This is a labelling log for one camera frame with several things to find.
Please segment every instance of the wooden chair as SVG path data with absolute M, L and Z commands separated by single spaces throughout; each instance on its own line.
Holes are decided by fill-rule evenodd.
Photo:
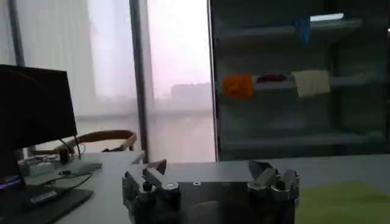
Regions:
M 135 141 L 137 140 L 137 136 L 134 132 L 128 130 L 110 130 L 110 131 L 96 131 L 86 135 L 82 135 L 77 137 L 76 139 L 72 139 L 65 144 L 62 144 L 53 150 L 35 150 L 34 155 L 54 155 L 59 154 L 59 152 L 63 149 L 71 148 L 71 153 L 75 153 L 74 148 L 78 144 L 88 143 L 88 142 L 99 142 L 106 140 L 116 140 L 116 139 L 124 139 L 125 141 L 117 148 L 111 150 L 103 150 L 103 152 L 118 152 L 118 151 L 126 151 L 129 149 L 133 150 L 133 146 Z

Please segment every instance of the green surface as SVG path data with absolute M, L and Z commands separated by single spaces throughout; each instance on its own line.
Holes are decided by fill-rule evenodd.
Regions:
M 359 182 L 302 189 L 296 224 L 389 224 L 390 197 Z

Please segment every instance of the bolt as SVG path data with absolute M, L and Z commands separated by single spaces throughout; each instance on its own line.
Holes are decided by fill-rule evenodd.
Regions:
M 144 191 L 149 192 L 152 190 L 153 184 L 151 182 L 146 181 L 143 183 L 142 188 L 144 189 Z

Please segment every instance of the blue object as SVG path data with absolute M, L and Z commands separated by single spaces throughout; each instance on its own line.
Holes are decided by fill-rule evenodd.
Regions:
M 310 23 L 310 17 L 301 18 L 294 21 L 295 29 L 306 46 L 309 45 L 310 40 Z

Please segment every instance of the computer monitor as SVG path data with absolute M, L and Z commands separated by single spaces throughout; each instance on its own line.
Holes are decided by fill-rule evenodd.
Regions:
M 0 150 L 16 150 L 75 135 L 65 71 L 0 65 Z

